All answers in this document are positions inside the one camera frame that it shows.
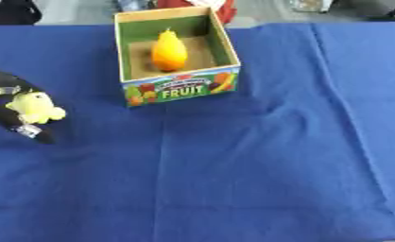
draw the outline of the blue cloth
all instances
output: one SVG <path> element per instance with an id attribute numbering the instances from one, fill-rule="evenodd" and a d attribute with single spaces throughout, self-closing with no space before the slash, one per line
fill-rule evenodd
<path id="1" fill-rule="evenodd" d="M 68 117 L 0 128 L 0 242 L 395 238 L 395 24 L 230 31 L 240 90 L 127 109 L 111 26 L 0 27 Z"/>

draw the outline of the pear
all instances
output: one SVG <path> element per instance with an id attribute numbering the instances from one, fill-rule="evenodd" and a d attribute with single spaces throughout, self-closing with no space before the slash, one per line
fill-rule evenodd
<path id="1" fill-rule="evenodd" d="M 176 71 L 184 67 L 187 49 L 174 31 L 167 29 L 161 33 L 152 47 L 152 62 L 162 71 Z"/>

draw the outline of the cardboard box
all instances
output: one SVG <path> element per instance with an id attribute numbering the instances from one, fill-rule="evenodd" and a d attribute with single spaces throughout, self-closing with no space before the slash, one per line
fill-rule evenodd
<path id="1" fill-rule="evenodd" d="M 157 69 L 151 47 L 167 29 L 188 51 L 184 68 Z M 211 8 L 189 7 L 123 12 L 115 15 L 120 77 L 130 106 L 141 106 L 234 91 L 240 61 Z"/>

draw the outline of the printed fruit image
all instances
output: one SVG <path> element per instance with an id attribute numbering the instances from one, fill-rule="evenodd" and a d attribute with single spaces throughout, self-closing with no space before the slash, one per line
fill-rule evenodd
<path id="1" fill-rule="evenodd" d="M 156 98 L 156 93 L 153 91 L 148 91 L 143 94 L 144 98 Z"/>
<path id="2" fill-rule="evenodd" d="M 142 92 L 142 94 L 146 93 L 146 92 L 154 92 L 155 91 L 155 84 L 153 83 L 144 83 L 142 85 L 139 86 L 140 92 Z"/>
<path id="3" fill-rule="evenodd" d="M 210 91 L 212 91 L 212 90 L 216 89 L 216 88 L 219 87 L 219 86 L 221 86 L 221 84 L 216 83 L 216 82 L 213 82 L 213 83 L 209 84 L 208 89 L 209 89 Z"/>
<path id="4" fill-rule="evenodd" d="M 233 90 L 233 89 L 234 89 L 234 86 L 231 85 L 231 84 L 226 87 L 226 91 L 230 91 L 230 90 Z"/>
<path id="5" fill-rule="evenodd" d="M 230 76 L 230 73 L 228 73 L 228 72 L 219 73 L 215 76 L 214 82 L 222 84 L 227 80 L 227 78 L 229 76 Z"/>
<path id="6" fill-rule="evenodd" d="M 217 88 L 212 89 L 212 90 L 210 89 L 210 90 L 211 90 L 211 94 L 213 95 L 213 94 L 220 93 L 220 92 L 222 92 L 222 91 L 226 91 L 227 88 L 228 88 L 230 85 L 232 85 L 232 82 L 234 81 L 235 75 L 236 75 L 236 74 L 231 73 L 231 74 L 229 75 L 229 77 L 228 77 L 220 86 L 218 86 Z"/>
<path id="7" fill-rule="evenodd" d="M 190 79 L 192 77 L 193 75 L 182 75 L 182 76 L 177 76 L 174 80 Z"/>
<path id="8" fill-rule="evenodd" d="M 143 98 L 140 96 L 134 96 L 129 99 L 129 105 L 131 106 L 140 106 L 143 104 Z"/>
<path id="9" fill-rule="evenodd" d="M 132 98 L 134 96 L 142 96 L 139 89 L 136 86 L 130 85 L 126 91 L 127 98 Z"/>
<path id="10" fill-rule="evenodd" d="M 152 47 L 152 62 L 162 71 L 176 71 L 184 67 L 187 49 L 174 31 L 161 33 Z"/>

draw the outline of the red object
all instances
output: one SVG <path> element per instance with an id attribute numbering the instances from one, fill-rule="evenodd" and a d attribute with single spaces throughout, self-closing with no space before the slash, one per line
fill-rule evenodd
<path id="1" fill-rule="evenodd" d="M 227 24 L 232 21 L 232 18 L 237 13 L 237 9 L 233 6 L 234 0 L 226 0 L 226 3 L 217 12 L 218 18 L 222 23 Z M 179 7 L 190 7 L 191 3 L 184 0 L 158 0 L 158 9 L 165 8 L 179 8 Z"/>

